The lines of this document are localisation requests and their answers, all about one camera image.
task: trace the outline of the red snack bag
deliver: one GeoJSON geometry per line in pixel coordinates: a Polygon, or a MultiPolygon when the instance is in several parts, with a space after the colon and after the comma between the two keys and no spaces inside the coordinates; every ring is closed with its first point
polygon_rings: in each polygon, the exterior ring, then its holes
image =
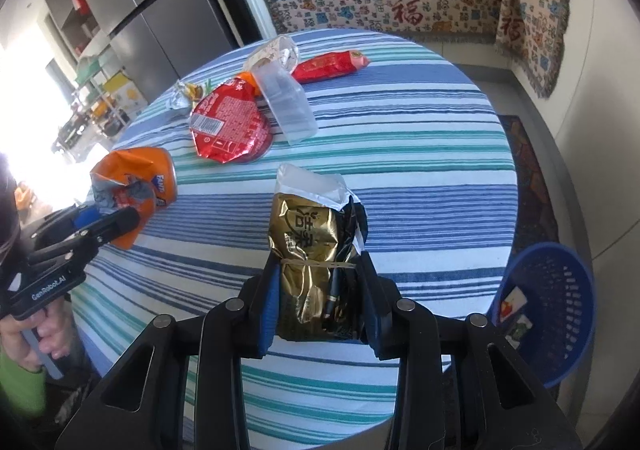
{"type": "Polygon", "coordinates": [[[254,87],[241,78],[227,80],[204,97],[191,114],[189,129],[198,156],[220,163],[253,161],[273,140],[255,104],[254,87]]]}
{"type": "Polygon", "coordinates": [[[368,65],[369,59],[355,50],[324,53],[324,55],[301,62],[291,75],[300,84],[306,84],[307,82],[317,82],[355,73],[358,69],[366,68],[368,65]]]}

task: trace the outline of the round table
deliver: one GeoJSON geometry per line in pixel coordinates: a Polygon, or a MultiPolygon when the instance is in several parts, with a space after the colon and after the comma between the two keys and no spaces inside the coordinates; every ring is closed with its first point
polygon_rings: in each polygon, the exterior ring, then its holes
{"type": "MultiPolygon", "coordinates": [[[[344,176],[366,207],[376,270],[404,297],[455,318],[489,308],[511,250],[517,187],[487,98],[441,56],[398,37],[315,30],[294,38],[303,59],[353,49],[371,61],[351,76],[305,86],[320,129],[314,138],[290,147],[267,110],[271,149],[252,163],[218,165],[196,156],[188,117],[167,110],[164,94],[117,145],[169,150],[178,199],[131,250],[104,247],[73,292],[81,337],[101,373],[155,315],[202,315],[260,273],[283,162],[344,176]]],[[[215,87],[241,71],[254,47],[215,59],[188,82],[215,87]]],[[[378,361],[368,346],[276,338],[263,360],[243,361],[251,445],[308,448],[379,424],[393,413],[397,376],[398,363],[378,361]]],[[[193,390],[191,373],[187,435],[193,390]]]]}

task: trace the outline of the gold snack bag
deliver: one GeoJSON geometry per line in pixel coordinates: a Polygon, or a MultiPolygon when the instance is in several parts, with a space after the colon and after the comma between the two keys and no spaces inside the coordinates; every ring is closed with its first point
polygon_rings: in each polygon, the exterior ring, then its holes
{"type": "Polygon", "coordinates": [[[364,207],[341,176],[280,166],[269,243],[281,258],[281,338],[357,335],[356,280],[348,261],[362,250],[366,233],[364,207]]]}

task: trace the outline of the human hand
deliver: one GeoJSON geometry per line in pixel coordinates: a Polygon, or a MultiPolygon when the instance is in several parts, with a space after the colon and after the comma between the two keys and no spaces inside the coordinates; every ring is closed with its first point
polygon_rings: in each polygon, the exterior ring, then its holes
{"type": "Polygon", "coordinates": [[[22,336],[25,329],[37,329],[42,338],[40,351],[51,354],[54,360],[70,353],[74,324],[64,297],[55,299],[26,320],[17,321],[11,315],[0,320],[0,343],[6,355],[20,367],[35,372],[42,363],[22,336]]]}

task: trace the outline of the green sleeve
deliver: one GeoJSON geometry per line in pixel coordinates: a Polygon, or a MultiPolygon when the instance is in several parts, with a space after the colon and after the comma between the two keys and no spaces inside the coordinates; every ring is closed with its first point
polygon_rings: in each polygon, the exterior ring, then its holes
{"type": "Polygon", "coordinates": [[[45,371],[29,372],[4,354],[0,346],[0,390],[19,416],[41,416],[45,410],[45,371]]]}

